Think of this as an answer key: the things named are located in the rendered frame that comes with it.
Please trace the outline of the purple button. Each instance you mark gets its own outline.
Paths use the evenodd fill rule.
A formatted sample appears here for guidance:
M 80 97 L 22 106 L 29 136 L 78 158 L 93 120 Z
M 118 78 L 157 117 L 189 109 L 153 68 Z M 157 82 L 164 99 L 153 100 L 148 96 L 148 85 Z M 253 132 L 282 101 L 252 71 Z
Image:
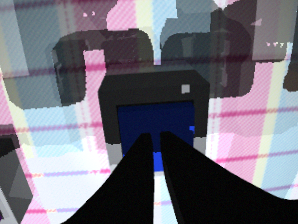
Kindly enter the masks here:
M 0 224 L 21 224 L 32 198 L 12 139 L 0 139 Z

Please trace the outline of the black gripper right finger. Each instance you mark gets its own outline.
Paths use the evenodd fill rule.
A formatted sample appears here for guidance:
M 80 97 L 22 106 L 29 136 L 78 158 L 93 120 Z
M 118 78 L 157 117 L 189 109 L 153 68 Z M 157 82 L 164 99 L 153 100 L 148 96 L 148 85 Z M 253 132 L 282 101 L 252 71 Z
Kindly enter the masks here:
M 160 132 L 162 171 L 178 224 L 298 224 L 298 200 L 273 196 Z

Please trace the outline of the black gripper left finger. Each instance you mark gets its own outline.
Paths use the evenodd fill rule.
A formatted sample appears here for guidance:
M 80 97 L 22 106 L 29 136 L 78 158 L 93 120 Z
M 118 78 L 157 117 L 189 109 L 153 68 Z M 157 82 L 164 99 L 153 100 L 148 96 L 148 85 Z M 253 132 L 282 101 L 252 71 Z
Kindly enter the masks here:
M 140 133 L 121 163 L 63 224 L 153 224 L 154 169 L 150 133 Z

